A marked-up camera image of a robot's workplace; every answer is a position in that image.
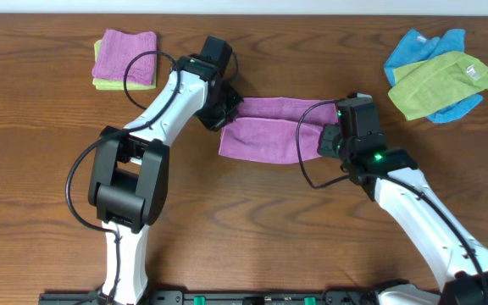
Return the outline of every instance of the yellow-green cloth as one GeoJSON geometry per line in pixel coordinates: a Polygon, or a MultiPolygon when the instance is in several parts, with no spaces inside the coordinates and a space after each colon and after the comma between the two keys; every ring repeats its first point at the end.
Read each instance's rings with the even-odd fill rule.
{"type": "Polygon", "coordinates": [[[407,120],[422,118],[488,89],[488,67],[457,51],[402,66],[394,75],[396,84],[389,97],[407,120]]]}
{"type": "MultiPolygon", "coordinates": [[[[99,54],[99,49],[101,48],[101,40],[98,40],[93,45],[93,50],[95,53],[95,60],[97,61],[97,55],[99,54]]],[[[124,82],[120,80],[104,80],[104,79],[93,79],[93,85],[98,90],[124,90],[124,82]]],[[[144,86],[141,84],[136,84],[134,82],[127,81],[127,90],[148,90],[156,88],[156,75],[154,72],[153,83],[150,86],[144,86]]]]}

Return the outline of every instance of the table surface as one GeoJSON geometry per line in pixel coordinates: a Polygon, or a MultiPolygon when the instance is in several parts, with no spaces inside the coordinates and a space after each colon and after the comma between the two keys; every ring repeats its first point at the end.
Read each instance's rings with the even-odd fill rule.
{"type": "MultiPolygon", "coordinates": [[[[488,91],[446,125],[405,121],[387,96],[384,62],[415,28],[467,31],[467,52],[488,65],[488,18],[355,16],[0,15],[0,303],[32,304],[46,290],[92,290],[105,277],[104,236],[82,227],[64,201],[78,154],[105,125],[140,114],[122,91],[92,86],[93,43],[107,28],[155,31],[173,56],[207,35],[238,53],[244,97],[324,99],[367,92],[391,146],[419,162],[436,194],[488,247],[488,91]]],[[[160,60],[158,86],[169,64],[160,60]]],[[[159,93],[134,91],[148,104],[159,93]]],[[[348,181],[314,191],[298,165],[218,156],[219,133],[193,119],[171,149],[169,196],[148,237],[152,283],[190,290],[321,291],[405,278],[436,288],[419,252],[390,215],[348,181]]],[[[317,182],[339,161],[307,162],[317,182]]],[[[86,200],[92,158],[73,195],[86,200]]]]}

